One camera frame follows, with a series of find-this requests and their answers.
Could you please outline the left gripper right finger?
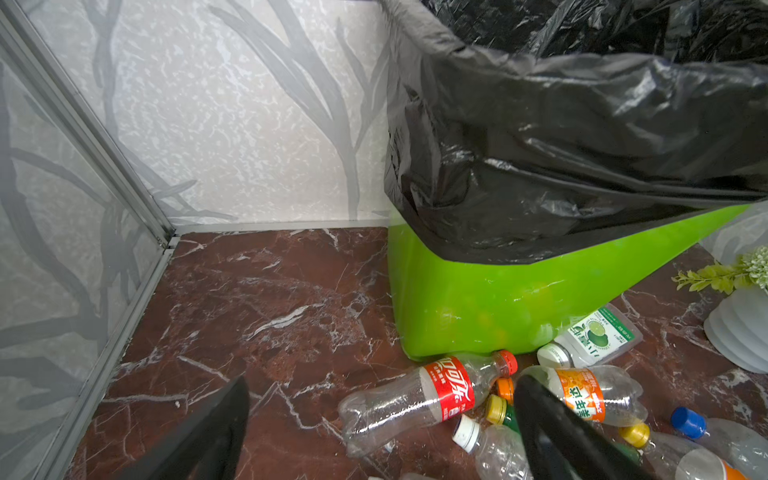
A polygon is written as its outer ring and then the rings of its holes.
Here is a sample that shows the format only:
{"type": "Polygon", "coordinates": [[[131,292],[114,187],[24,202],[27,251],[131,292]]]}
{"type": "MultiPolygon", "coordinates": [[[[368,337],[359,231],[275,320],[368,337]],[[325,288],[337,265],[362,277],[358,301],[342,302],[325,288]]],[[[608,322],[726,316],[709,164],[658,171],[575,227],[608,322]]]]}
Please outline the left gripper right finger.
{"type": "Polygon", "coordinates": [[[514,408],[535,479],[650,479],[544,385],[518,379],[514,408]]]}

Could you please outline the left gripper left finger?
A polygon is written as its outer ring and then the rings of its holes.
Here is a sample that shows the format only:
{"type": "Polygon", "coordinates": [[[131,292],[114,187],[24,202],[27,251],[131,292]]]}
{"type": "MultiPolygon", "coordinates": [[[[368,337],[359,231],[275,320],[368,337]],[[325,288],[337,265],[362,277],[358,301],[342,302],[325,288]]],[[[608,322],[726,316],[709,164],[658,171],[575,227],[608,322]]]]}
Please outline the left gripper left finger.
{"type": "Polygon", "coordinates": [[[246,436],[250,395],[240,376],[165,435],[119,479],[233,479],[246,436]]]}

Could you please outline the green sprite bottle yellow cap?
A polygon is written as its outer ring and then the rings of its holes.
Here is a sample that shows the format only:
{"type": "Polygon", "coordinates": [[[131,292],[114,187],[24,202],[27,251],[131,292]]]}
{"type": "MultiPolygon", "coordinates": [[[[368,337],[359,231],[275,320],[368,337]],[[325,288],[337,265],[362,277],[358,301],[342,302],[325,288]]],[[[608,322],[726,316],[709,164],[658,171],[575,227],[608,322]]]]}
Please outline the green sprite bottle yellow cap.
{"type": "MultiPolygon", "coordinates": [[[[513,405],[500,396],[491,394],[488,397],[486,420],[494,425],[503,425],[515,433],[520,433],[513,405]]],[[[613,443],[613,446],[631,459],[635,464],[642,464],[641,455],[633,447],[616,442],[613,443]]]]}

